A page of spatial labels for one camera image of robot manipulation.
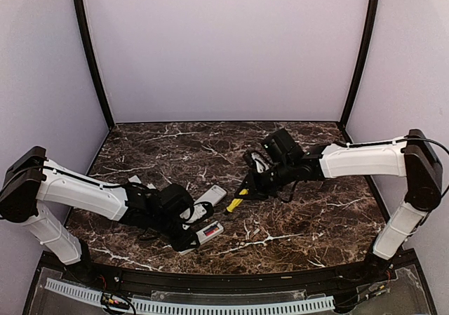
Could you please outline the large white remote control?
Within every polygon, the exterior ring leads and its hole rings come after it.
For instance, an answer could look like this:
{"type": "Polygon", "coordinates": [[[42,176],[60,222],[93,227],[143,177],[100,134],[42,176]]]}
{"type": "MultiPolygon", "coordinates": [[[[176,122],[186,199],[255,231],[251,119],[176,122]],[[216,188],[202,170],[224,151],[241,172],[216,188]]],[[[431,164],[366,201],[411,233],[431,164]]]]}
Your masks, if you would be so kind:
{"type": "Polygon", "coordinates": [[[213,185],[209,190],[202,194],[195,203],[208,202],[212,206],[216,206],[223,200],[227,195],[227,191],[221,188],[219,185],[213,185]]]}

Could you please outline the gold AAA battery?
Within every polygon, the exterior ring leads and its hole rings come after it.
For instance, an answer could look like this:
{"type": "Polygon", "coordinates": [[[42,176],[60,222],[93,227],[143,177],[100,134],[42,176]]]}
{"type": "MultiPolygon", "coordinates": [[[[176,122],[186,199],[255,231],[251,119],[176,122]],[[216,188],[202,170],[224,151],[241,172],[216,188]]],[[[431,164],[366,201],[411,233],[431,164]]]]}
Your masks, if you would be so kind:
{"type": "Polygon", "coordinates": [[[258,234],[260,232],[259,228],[256,228],[255,230],[253,230],[251,233],[249,233],[248,238],[252,238],[254,237],[256,234],[258,234]]]}

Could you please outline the yellow handled screwdriver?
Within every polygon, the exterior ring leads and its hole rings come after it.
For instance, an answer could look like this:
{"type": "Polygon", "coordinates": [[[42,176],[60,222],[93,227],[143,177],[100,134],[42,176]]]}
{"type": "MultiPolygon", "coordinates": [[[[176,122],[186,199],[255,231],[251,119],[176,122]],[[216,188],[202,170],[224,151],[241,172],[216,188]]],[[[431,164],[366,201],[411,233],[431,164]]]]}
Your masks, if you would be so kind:
{"type": "Polygon", "coordinates": [[[247,189],[242,189],[233,199],[232,202],[226,207],[224,213],[230,214],[242,203],[245,195],[248,194],[247,189]]]}

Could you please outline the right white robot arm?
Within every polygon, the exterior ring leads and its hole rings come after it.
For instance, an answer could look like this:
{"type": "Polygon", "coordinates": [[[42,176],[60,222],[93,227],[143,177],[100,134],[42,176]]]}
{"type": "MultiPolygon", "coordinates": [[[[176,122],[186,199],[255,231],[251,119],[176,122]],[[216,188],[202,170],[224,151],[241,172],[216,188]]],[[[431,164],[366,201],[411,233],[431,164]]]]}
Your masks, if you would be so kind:
{"type": "Polygon", "coordinates": [[[436,209],[448,189],[443,186],[443,166],[433,147],[419,129],[403,137],[367,143],[331,143],[303,150],[282,128],[261,141],[267,155],[248,151],[249,170],[235,199],[263,201],[276,198],[286,185],[355,175],[404,177],[408,191],[375,239],[370,256],[358,267],[358,277],[372,283],[385,271],[385,262],[436,209]]]}

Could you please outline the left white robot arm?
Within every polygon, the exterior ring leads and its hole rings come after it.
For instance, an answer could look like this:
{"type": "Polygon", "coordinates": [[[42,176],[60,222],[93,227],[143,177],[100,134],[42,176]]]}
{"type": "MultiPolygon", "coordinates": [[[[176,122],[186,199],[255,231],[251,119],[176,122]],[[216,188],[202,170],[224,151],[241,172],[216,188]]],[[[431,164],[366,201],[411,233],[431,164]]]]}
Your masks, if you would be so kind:
{"type": "Polygon", "coordinates": [[[26,227],[84,284],[99,278],[88,251],[45,206],[56,202],[96,213],[120,224],[151,229],[166,237],[173,250],[200,245],[199,236],[185,228],[181,214],[194,212],[194,201],[180,185],[163,190],[139,182],[112,184],[75,173],[46,158],[46,150],[33,147],[6,172],[1,188],[1,217],[26,227]]]}

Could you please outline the white battery cover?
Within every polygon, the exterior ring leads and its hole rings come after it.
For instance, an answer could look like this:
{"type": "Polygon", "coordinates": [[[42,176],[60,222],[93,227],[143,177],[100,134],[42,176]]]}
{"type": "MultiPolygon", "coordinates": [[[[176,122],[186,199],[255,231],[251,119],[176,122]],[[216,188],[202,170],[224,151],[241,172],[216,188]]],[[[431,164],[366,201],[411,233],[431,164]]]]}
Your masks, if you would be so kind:
{"type": "Polygon", "coordinates": [[[134,175],[128,179],[129,182],[141,184],[141,180],[138,176],[134,175]]]}

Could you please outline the small white remote control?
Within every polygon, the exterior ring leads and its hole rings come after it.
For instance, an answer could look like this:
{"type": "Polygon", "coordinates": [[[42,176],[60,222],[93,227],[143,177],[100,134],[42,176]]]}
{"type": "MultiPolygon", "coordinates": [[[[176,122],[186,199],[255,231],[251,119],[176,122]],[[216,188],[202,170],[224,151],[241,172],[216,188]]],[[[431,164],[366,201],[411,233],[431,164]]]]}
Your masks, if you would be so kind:
{"type": "Polygon", "coordinates": [[[189,252],[192,252],[194,249],[198,248],[199,246],[207,243],[208,241],[214,239],[216,236],[220,235],[223,231],[224,227],[220,222],[218,221],[212,222],[208,226],[197,231],[196,236],[189,243],[188,248],[183,251],[180,251],[180,254],[185,255],[189,252]]]}

